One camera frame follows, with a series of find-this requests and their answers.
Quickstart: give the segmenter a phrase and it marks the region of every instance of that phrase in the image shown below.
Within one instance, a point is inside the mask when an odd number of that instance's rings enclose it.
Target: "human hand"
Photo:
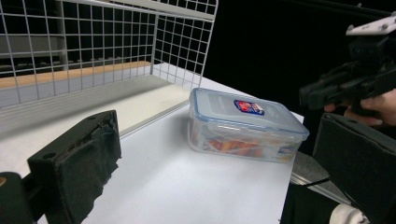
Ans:
[[[380,128],[385,126],[396,126],[396,89],[386,92],[382,95],[361,100],[363,109],[374,110],[377,112],[376,117],[365,117],[352,112],[350,104],[347,106],[344,116],[359,121],[365,125]],[[326,112],[333,112],[336,105],[325,105]]]

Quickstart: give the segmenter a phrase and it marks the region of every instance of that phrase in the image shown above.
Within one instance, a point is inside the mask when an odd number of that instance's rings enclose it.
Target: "black background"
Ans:
[[[308,155],[323,111],[300,106],[299,89],[350,61],[350,24],[363,25],[396,10],[392,1],[323,2],[219,1],[204,72],[204,77],[304,116],[310,135],[299,150]],[[332,5],[336,2],[344,7]]]

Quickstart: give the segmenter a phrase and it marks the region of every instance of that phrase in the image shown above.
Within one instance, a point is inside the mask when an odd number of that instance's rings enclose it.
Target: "wire mesh panel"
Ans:
[[[155,76],[198,87],[216,0],[0,1],[0,107]]]

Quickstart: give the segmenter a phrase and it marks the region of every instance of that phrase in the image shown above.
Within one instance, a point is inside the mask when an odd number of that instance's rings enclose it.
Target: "blue container lid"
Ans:
[[[309,131],[282,104],[222,91],[195,88],[190,102],[195,117],[202,122],[248,128],[254,131],[300,135]]]

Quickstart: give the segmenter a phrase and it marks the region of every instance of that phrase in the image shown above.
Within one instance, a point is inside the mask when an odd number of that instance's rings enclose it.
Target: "plastic food container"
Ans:
[[[195,151],[288,162],[309,131],[282,104],[195,88],[189,144]]]

